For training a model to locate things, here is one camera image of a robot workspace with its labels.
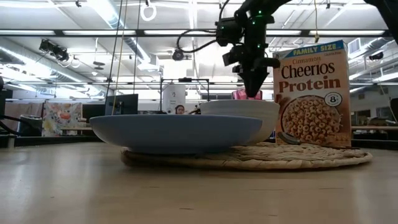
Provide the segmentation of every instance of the ceiling light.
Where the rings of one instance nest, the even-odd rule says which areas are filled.
[[[0,35],[55,35],[52,30],[0,30]]]
[[[349,90],[349,93],[355,93],[356,91],[362,90],[364,88],[365,88],[365,86],[358,87],[358,88],[353,88],[352,90]]]
[[[123,30],[64,30],[65,35],[122,35]],[[125,30],[124,35],[135,35],[134,30]]]
[[[8,86],[14,87],[14,88],[20,88],[22,90],[27,90],[27,91],[36,91],[35,88],[31,87],[31,86],[27,86],[27,85],[13,85],[13,84],[7,84]]]
[[[378,82],[383,82],[383,81],[387,81],[387,80],[392,80],[393,78],[398,78],[398,72],[395,73],[391,73],[391,74],[387,74],[387,75],[383,75],[379,78],[375,78],[372,80],[373,83],[378,83]]]
[[[374,85],[373,83],[349,83],[350,86],[367,86]]]
[[[390,85],[390,86],[398,86],[398,83],[378,83],[377,85]]]
[[[301,30],[267,30],[267,35],[300,35]]]
[[[47,82],[12,82],[13,84],[28,84],[28,85],[41,85],[47,84]]]
[[[79,82],[79,83],[74,83],[74,82],[61,82],[61,83],[59,83],[60,85],[87,85],[88,83],[82,83],[82,82]]]
[[[315,35],[317,32],[315,30],[310,31],[310,35]],[[382,35],[385,33],[384,30],[318,30],[319,35],[352,35],[352,36],[359,36],[359,35]]]
[[[144,30],[147,35],[180,35],[187,30]],[[207,32],[203,31],[191,31],[187,35],[209,35]]]
[[[358,78],[358,77],[360,77],[361,76],[361,74],[354,74],[354,75],[350,75],[349,77],[348,77],[348,79],[349,80],[353,80],[354,78]]]

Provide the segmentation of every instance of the table surface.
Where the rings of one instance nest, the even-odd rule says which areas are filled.
[[[397,223],[398,152],[307,172],[125,167],[105,143],[0,150],[0,223]]]

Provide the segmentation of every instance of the cereal box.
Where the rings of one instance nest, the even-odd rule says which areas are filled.
[[[280,60],[280,68],[274,69],[274,99],[280,104],[276,133],[313,144],[351,146],[344,42],[277,52],[274,57]]]

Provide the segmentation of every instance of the white bowl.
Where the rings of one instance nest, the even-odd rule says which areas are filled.
[[[243,116],[262,120],[261,129],[247,144],[266,140],[275,129],[278,119],[279,104],[261,100],[220,100],[202,103],[202,114]]]

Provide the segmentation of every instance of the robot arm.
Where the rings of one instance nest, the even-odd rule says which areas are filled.
[[[280,63],[274,58],[265,58],[268,47],[266,25],[274,23],[271,16],[278,8],[290,0],[246,0],[234,13],[233,18],[221,19],[217,23],[216,40],[221,46],[234,44],[224,55],[224,64],[239,62],[233,68],[244,82],[248,97],[254,97],[268,76],[267,67],[277,68]],[[394,39],[398,40],[398,0],[365,0],[376,6]],[[239,40],[244,36],[244,44]]]
[[[375,6],[390,33],[398,43],[398,1],[397,0],[364,0],[366,3]]]

